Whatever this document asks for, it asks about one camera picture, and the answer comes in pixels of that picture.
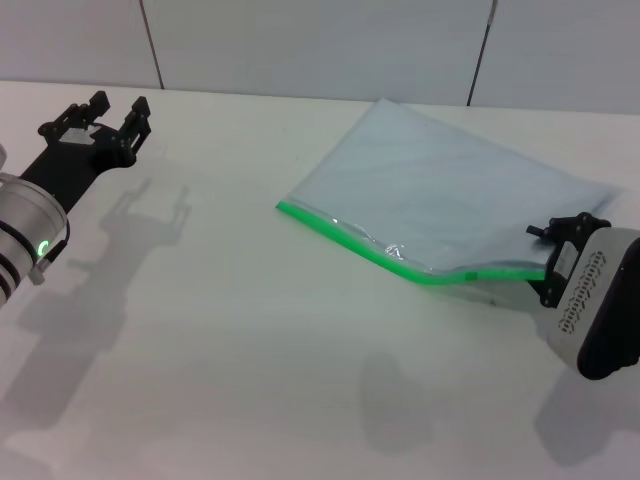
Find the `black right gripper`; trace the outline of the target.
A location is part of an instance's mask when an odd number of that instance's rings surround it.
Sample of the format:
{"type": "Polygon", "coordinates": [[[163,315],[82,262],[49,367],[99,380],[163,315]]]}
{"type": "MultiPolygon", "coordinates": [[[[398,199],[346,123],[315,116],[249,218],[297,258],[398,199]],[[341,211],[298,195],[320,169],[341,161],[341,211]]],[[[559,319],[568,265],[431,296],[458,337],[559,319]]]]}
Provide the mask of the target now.
{"type": "Polygon", "coordinates": [[[534,225],[526,228],[527,234],[537,237],[543,244],[554,246],[546,264],[544,280],[529,282],[543,307],[558,307],[577,261],[593,232],[610,227],[609,221],[582,212],[573,217],[551,218],[543,228],[534,225]]]}

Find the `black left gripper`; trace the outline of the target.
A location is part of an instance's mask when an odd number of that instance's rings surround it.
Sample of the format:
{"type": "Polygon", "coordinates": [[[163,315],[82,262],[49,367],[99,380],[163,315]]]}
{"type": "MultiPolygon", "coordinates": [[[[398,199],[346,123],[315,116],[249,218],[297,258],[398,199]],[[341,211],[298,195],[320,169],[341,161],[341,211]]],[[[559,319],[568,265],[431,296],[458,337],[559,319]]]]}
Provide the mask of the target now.
{"type": "Polygon", "coordinates": [[[73,209],[100,175],[133,166],[151,133],[151,112],[145,96],[132,104],[118,130],[92,125],[109,108],[106,92],[100,90],[88,103],[73,103],[56,119],[38,128],[42,137],[61,138],[49,142],[20,178],[49,193],[65,213],[73,209]]]}

